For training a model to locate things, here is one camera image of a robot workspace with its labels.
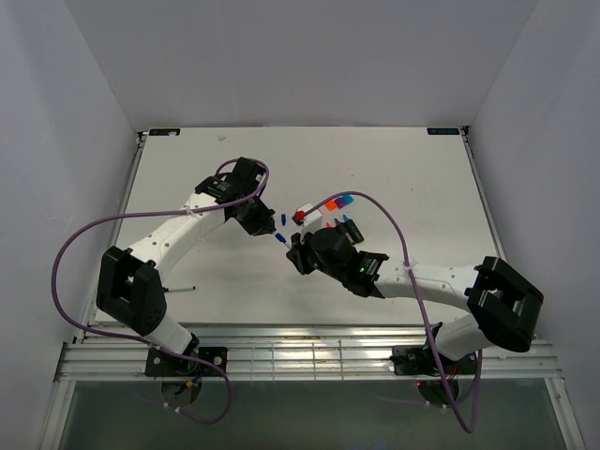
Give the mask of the blue thin pen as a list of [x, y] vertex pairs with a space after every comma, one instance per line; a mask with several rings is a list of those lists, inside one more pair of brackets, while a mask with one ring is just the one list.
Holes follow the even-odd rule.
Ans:
[[280, 232], [276, 232], [275, 237], [280, 243], [285, 245], [287, 248], [291, 248], [291, 244], [288, 242], [288, 240], [285, 238], [285, 236], [283, 234], [281, 234]]

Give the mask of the black thin pen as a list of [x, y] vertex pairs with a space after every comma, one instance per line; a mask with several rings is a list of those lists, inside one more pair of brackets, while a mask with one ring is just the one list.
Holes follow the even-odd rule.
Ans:
[[184, 293], [196, 290], [196, 286], [179, 287], [179, 288], [164, 288], [165, 293]]

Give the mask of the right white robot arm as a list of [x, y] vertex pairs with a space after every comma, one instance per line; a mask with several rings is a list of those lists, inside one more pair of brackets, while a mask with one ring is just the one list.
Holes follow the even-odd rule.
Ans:
[[292, 236], [287, 259], [303, 276], [319, 271], [360, 297], [422, 299], [464, 311], [432, 330], [426, 366], [445, 372], [463, 356], [496, 346], [530, 350], [544, 295], [505, 260], [486, 256], [476, 266], [409, 267], [384, 253], [358, 250], [336, 228]]

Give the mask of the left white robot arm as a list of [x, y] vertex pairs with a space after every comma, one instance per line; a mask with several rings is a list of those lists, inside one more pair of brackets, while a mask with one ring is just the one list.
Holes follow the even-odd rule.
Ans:
[[251, 236], [274, 233], [274, 211], [260, 198], [267, 179], [263, 167], [212, 175], [144, 238], [125, 248], [112, 246], [102, 255], [97, 308], [167, 353], [167, 364], [178, 374], [198, 366], [197, 339], [168, 312], [163, 281], [207, 234], [231, 218]]

